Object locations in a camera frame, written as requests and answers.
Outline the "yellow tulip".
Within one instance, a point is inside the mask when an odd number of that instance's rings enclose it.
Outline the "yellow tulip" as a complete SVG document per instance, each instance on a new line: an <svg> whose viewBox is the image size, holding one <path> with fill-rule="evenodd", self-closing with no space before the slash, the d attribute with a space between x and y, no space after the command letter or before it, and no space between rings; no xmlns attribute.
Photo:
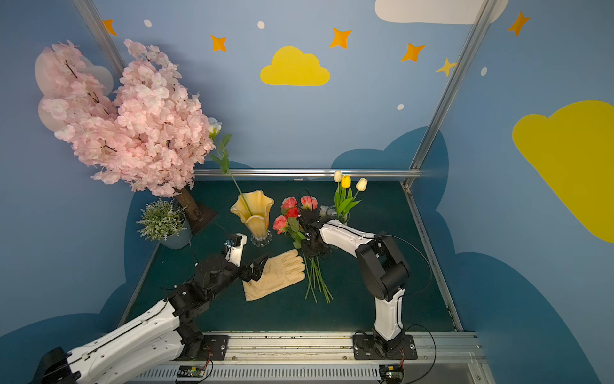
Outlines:
<svg viewBox="0 0 614 384"><path fill-rule="evenodd" d="M345 214L345 208L349 204L350 192L351 192L351 177L344 175L344 178L342 180L342 200L341 200L340 206L338 207L339 208L338 214Z"/></svg>

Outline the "cream tulip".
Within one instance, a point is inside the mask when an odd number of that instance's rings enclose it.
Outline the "cream tulip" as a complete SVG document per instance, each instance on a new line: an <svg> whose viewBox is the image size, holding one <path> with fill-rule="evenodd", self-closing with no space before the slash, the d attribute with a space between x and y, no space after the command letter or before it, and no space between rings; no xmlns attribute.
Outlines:
<svg viewBox="0 0 614 384"><path fill-rule="evenodd" d="M337 184L337 190L334 195L334 204L336 206L337 211L339 211L339 206L342 200L342 180L344 178L344 174L341 171L335 171L334 173L334 182Z"/></svg>

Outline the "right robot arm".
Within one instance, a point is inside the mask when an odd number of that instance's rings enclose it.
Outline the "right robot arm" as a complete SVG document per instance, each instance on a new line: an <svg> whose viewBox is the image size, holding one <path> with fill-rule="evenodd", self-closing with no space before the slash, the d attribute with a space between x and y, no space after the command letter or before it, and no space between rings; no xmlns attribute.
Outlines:
<svg viewBox="0 0 614 384"><path fill-rule="evenodd" d="M300 213L298 223L305 235L301 250L313 266L333 247L355 257L375 300L374 346L381 355L396 350L404 339L402 301L411 271L392 237L353 229L312 211Z"/></svg>

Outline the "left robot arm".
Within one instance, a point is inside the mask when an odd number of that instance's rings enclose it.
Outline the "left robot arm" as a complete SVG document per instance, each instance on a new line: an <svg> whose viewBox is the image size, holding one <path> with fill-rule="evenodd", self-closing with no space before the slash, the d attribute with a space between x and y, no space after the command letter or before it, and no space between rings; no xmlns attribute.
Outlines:
<svg viewBox="0 0 614 384"><path fill-rule="evenodd" d="M195 358L205 350L195 318L237 280L259 280L268 258L251 264L224 256L201 262L194 276L132 321L93 342L43 355L34 383L125 383L150 368L177 358Z"/></svg>

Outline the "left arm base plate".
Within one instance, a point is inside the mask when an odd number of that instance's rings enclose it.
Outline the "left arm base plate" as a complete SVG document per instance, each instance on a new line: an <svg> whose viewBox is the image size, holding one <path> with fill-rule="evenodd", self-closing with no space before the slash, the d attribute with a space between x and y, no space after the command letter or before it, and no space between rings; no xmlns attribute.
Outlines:
<svg viewBox="0 0 614 384"><path fill-rule="evenodd" d="M186 342L179 360L223 361L228 349L230 336L226 334L201 334Z"/></svg>

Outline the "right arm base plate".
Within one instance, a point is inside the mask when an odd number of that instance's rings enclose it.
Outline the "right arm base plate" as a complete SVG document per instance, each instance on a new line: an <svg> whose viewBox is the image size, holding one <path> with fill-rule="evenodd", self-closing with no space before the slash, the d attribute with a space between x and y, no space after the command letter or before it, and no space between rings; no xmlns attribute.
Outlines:
<svg viewBox="0 0 614 384"><path fill-rule="evenodd" d="M356 360L417 360L417 346L410 334L386 341L378 334L357 331L352 335L353 354Z"/></svg>

